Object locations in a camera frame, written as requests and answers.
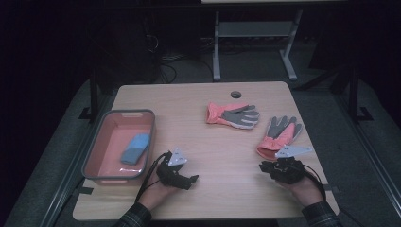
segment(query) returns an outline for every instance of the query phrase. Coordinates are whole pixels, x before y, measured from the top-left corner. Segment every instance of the person's right hand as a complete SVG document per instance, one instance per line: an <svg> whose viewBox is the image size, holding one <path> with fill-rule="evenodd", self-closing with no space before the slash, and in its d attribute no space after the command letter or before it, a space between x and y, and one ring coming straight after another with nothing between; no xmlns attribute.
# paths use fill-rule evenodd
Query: person's right hand
<svg viewBox="0 0 401 227"><path fill-rule="evenodd" d="M303 177L299 182L294 184L277 183L289 190L295 199L297 199L304 207L323 201L322 194L318 187L307 177Z"/></svg>

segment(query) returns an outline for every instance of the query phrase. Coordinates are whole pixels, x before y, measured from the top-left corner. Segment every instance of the dark shirt sleeve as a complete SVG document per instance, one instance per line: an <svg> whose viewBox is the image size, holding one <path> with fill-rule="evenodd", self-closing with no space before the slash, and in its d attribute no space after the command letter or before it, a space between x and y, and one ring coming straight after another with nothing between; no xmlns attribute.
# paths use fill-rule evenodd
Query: dark shirt sleeve
<svg viewBox="0 0 401 227"><path fill-rule="evenodd" d="M134 204L113 227L145 227L151 220L150 211L141 203Z"/></svg>
<svg viewBox="0 0 401 227"><path fill-rule="evenodd" d="M302 210L307 223L311 227L341 227L339 218L327 201L321 201L307 206Z"/></svg>

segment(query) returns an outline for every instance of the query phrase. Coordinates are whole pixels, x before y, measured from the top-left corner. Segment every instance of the plastic bin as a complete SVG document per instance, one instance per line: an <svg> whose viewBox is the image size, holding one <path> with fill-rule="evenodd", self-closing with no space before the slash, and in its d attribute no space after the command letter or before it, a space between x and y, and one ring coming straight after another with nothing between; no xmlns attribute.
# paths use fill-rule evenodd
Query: plastic bin
<svg viewBox="0 0 401 227"><path fill-rule="evenodd" d="M146 172L155 133L151 110L118 110L105 113L96 130L82 174L96 183L128 183ZM135 166L121 163L121 155L138 133L149 133L148 146Z"/></svg>

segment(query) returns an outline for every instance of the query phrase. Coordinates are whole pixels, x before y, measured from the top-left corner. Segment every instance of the sleeve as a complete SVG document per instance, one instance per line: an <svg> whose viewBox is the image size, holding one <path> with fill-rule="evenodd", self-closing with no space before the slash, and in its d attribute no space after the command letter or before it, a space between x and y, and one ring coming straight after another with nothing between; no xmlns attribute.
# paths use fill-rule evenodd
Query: sleeve
<svg viewBox="0 0 401 227"><path fill-rule="evenodd" d="M134 204L113 227L145 227L151 220L150 211L141 203Z"/></svg>
<svg viewBox="0 0 401 227"><path fill-rule="evenodd" d="M327 201L320 201L302 210L310 227L342 227Z"/></svg>

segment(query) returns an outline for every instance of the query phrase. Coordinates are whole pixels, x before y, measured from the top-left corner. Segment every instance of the blue cloth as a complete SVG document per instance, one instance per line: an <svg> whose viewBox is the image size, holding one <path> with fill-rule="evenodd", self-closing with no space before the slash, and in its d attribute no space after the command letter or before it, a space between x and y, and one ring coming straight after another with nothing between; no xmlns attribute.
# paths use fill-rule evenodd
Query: blue cloth
<svg viewBox="0 0 401 227"><path fill-rule="evenodd" d="M149 143L149 135L140 133L135 135L121 156L121 163L135 166Z"/></svg>

